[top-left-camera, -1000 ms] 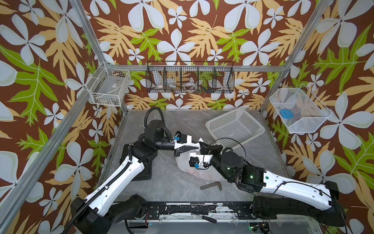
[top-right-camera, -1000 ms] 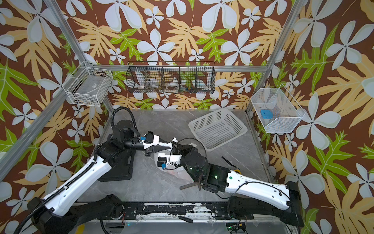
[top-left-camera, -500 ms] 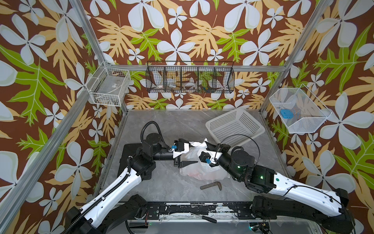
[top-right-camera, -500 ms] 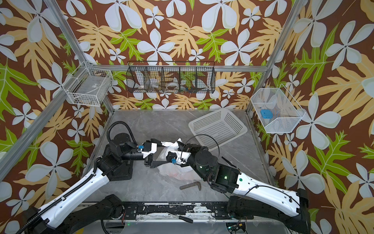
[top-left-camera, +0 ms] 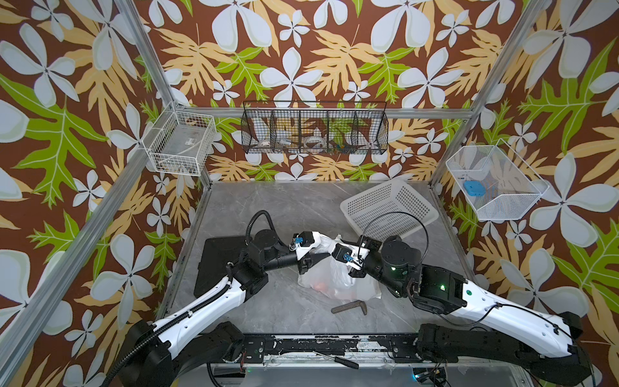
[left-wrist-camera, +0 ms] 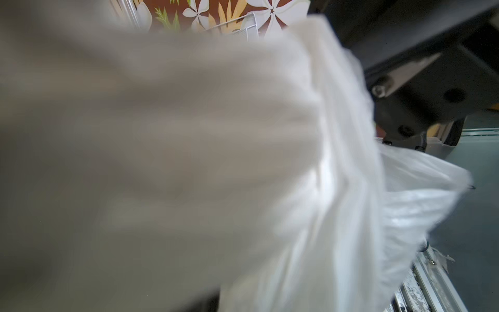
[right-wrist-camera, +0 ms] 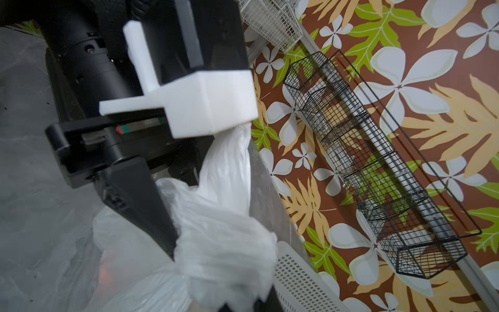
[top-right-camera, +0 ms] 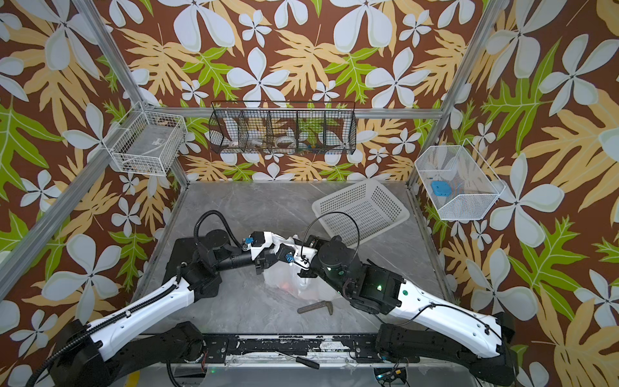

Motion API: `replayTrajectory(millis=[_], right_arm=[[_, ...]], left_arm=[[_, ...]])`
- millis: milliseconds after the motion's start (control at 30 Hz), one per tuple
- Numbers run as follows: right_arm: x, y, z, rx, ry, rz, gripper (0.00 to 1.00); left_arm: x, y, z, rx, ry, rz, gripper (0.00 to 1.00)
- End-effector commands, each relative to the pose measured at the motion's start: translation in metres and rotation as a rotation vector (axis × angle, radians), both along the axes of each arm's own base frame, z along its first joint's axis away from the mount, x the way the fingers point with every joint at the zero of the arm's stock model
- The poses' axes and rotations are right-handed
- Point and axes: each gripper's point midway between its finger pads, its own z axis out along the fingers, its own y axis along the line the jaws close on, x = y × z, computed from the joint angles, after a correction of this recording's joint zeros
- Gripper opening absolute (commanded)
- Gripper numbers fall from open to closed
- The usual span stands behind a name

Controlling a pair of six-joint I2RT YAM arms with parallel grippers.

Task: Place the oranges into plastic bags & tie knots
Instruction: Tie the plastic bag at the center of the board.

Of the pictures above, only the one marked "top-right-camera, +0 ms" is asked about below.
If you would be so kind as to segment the white plastic bag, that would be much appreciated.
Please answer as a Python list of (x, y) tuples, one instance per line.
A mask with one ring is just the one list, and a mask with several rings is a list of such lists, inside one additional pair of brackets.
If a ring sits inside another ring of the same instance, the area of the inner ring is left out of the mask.
[[(296, 245), (293, 237), (291, 245)], [(301, 267), (296, 264), (278, 262), (263, 272), (265, 284), (272, 288), (285, 290), (297, 298), (310, 299), (310, 278), (298, 277)]]

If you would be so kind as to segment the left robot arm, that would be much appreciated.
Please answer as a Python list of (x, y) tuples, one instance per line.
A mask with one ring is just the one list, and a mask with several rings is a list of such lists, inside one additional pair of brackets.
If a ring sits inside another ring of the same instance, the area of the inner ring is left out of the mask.
[(201, 356), (203, 336), (190, 322), (162, 335), (140, 335), (163, 318), (219, 293), (221, 273), (254, 266), (264, 272), (278, 262), (292, 264), (306, 253), (296, 237), (253, 232), (238, 240), (216, 210), (202, 214), (185, 239), (190, 253), (160, 288), (102, 319), (64, 329), (61, 346), (35, 370), (26, 384), (49, 378), (55, 386), (109, 386), (154, 363)]

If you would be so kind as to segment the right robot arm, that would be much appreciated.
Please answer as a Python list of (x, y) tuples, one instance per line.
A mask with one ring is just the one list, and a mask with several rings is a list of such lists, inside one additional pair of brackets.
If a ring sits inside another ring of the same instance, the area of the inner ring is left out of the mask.
[(377, 351), (393, 361), (433, 357), (466, 367), (476, 378), (508, 386), (517, 376), (517, 356), (508, 344), (513, 324), (504, 313), (480, 314), (449, 303), (371, 261), (363, 263), (338, 237), (285, 244), (284, 259), (300, 277), (320, 278), (368, 314), (397, 319), (377, 334)]

